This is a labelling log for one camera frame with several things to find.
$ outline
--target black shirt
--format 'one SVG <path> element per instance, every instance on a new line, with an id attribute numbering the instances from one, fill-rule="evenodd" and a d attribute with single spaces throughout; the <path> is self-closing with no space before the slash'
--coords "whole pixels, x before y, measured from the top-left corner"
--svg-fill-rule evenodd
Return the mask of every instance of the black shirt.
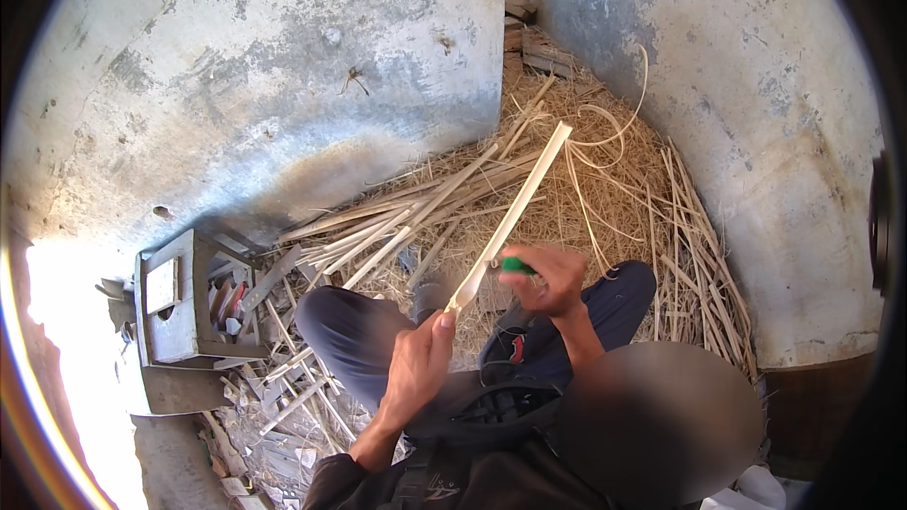
<path id="1" fill-rule="evenodd" d="M 346 454 L 322 460 L 308 489 L 306 510 L 366 510 L 389 502 L 405 461 L 369 473 Z M 425 510 L 609 509 L 540 439 L 483 453 L 437 448 L 425 488 Z"/>

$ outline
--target black strap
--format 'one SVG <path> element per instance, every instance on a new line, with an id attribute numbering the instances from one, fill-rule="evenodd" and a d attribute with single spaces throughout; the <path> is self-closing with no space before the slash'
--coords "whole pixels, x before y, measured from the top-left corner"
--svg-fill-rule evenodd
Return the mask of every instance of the black strap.
<path id="1" fill-rule="evenodd" d="M 381 504 L 378 510 L 419 510 L 422 507 L 430 476 L 429 467 L 436 448 L 437 441 L 434 438 L 419 442 L 413 454 L 406 459 L 405 471 L 397 481 L 391 501 Z"/>

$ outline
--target navy pants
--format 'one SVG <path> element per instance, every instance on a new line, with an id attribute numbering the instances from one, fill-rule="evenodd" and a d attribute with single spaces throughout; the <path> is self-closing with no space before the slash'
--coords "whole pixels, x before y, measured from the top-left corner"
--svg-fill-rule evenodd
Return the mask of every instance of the navy pants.
<path id="1" fill-rule="evenodd" d="M 605 350 L 629 344 L 655 295 L 655 276 L 637 261 L 620 263 L 582 291 L 582 300 Z M 346 390 L 374 411 L 387 389 L 396 335 L 414 329 L 391 300 L 373 300 L 349 289 L 323 286 L 299 298 L 295 317 L 299 334 L 320 356 Z M 538 316 L 526 334 L 523 357 L 537 379 L 566 388 L 573 378 L 561 334 L 545 316 Z M 453 401 L 479 387 L 478 371 L 448 375 L 436 400 Z"/>

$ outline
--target dark pants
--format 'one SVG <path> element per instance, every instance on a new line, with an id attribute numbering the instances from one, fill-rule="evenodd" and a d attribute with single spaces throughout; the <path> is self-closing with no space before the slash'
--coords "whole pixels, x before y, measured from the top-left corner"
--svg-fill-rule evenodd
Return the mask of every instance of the dark pants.
<path id="1" fill-rule="evenodd" d="M 605 350 L 629 344 L 655 295 L 655 277 L 637 261 L 618 264 L 582 291 L 582 300 Z M 299 298 L 296 326 L 346 390 L 374 411 L 387 389 L 396 335 L 414 323 L 390 300 L 373 300 L 348 289 L 324 286 Z M 573 378 L 561 334 L 545 316 L 538 316 L 526 335 L 525 369 L 536 379 L 566 388 Z M 439 399 L 454 399 L 480 386 L 477 371 L 448 375 Z"/>

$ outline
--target green handle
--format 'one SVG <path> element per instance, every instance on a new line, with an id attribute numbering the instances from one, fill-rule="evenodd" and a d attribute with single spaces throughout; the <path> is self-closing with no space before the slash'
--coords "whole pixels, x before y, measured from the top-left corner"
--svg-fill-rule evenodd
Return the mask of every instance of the green handle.
<path id="1" fill-rule="evenodd" d="M 531 266 L 529 266 L 527 263 L 524 263 L 516 256 L 506 256 L 501 261 L 501 269 L 505 272 L 522 272 L 529 276 L 533 276 L 538 273 L 533 270 Z"/>

